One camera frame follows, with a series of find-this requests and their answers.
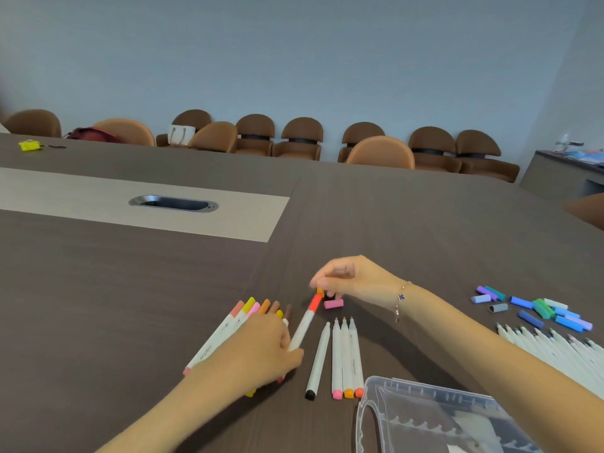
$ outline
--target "handbag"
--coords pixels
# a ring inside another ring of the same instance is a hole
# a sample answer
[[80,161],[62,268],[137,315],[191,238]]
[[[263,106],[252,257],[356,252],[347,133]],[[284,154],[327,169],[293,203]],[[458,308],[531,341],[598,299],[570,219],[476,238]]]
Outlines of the handbag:
[[168,129],[168,144],[170,146],[186,146],[195,135],[195,127],[171,125]]

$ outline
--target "table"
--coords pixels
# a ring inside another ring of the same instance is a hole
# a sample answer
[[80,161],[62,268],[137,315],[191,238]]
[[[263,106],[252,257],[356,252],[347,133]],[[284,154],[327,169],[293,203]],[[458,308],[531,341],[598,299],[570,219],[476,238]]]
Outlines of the table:
[[604,192],[604,168],[554,151],[536,151],[520,187],[560,204]]
[[[0,210],[0,450],[98,448],[180,380],[237,300],[292,303],[293,331],[311,276],[342,255],[364,254],[489,328],[520,322],[515,310],[495,318],[472,304],[479,284],[569,303],[596,324],[586,336],[604,343],[604,234],[506,182],[69,140],[21,153],[17,139],[0,135],[0,167],[289,200],[268,242]],[[178,451],[350,453],[356,402],[330,398],[330,350],[316,401],[304,399],[324,321],[336,314],[355,317],[366,377],[484,392],[425,331],[347,299],[343,310],[319,310],[297,372],[236,401]],[[374,433],[366,441],[377,451]]]

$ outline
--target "conference table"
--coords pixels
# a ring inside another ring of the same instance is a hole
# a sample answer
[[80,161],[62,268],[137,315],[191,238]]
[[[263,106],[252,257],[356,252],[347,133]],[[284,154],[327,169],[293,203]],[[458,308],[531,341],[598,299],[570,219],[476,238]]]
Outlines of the conference table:
[[[495,330],[479,285],[568,303],[604,344],[604,232],[526,191],[479,176],[0,134],[0,450],[94,451],[143,415],[238,300],[292,304],[293,333],[331,258],[363,254]],[[129,205],[154,194],[211,213]],[[242,397],[178,452],[354,451],[357,400],[305,399],[325,322],[353,316],[364,375],[484,393],[392,312],[345,298],[319,308],[305,359]],[[550,326],[568,333],[553,322]],[[208,388],[217,391],[219,388]],[[365,451],[377,449],[366,427]]]

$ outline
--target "plastic box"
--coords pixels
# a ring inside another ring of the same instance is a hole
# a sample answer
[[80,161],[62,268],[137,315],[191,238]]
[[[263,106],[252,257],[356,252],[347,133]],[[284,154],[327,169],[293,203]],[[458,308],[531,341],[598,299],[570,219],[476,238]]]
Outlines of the plastic box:
[[356,413],[356,451],[371,407],[382,453],[542,453],[492,397],[372,376]]

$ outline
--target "brown chair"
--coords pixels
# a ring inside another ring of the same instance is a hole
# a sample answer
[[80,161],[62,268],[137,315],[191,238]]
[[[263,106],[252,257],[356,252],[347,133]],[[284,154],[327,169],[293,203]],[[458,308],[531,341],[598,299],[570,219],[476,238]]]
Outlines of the brown chair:
[[352,148],[347,164],[375,165],[415,169],[415,159],[409,146],[391,136],[365,138]]
[[445,156],[455,154],[455,140],[446,130],[438,127],[422,127],[411,134],[409,147],[416,160],[416,170],[448,171],[459,173],[460,159]]
[[272,148],[273,157],[319,160],[323,141],[323,127],[313,118],[296,118],[288,122],[281,138],[289,141],[276,143]]
[[3,125],[10,133],[17,135],[61,138],[59,118],[46,110],[19,111],[9,117]]
[[[197,133],[209,123],[212,122],[210,115],[203,110],[186,110],[184,113],[180,113],[172,121],[174,126],[189,126],[195,127]],[[168,146],[168,134],[162,133],[155,137],[157,146]]]
[[237,122],[237,131],[241,138],[237,139],[236,154],[251,154],[253,156],[270,156],[275,138],[275,123],[264,114],[248,114]]
[[478,174],[502,179],[513,183],[516,181],[520,166],[496,159],[485,159],[485,156],[501,156],[501,150],[495,140],[479,130],[463,130],[457,135],[457,157],[461,158],[464,174]]
[[356,122],[352,124],[346,131],[342,137],[342,143],[345,143],[344,146],[338,155],[338,162],[341,164],[346,162],[352,148],[355,147],[357,143],[363,141],[365,138],[369,138],[370,136],[380,136],[385,135],[382,128],[374,124],[373,122]]
[[564,210],[604,231],[604,193],[564,204]]
[[151,130],[142,122],[133,119],[105,119],[94,124],[94,127],[112,133],[126,144],[155,146],[155,137]]
[[212,122],[198,131],[187,147],[204,151],[231,153],[237,143],[237,127],[230,122]]

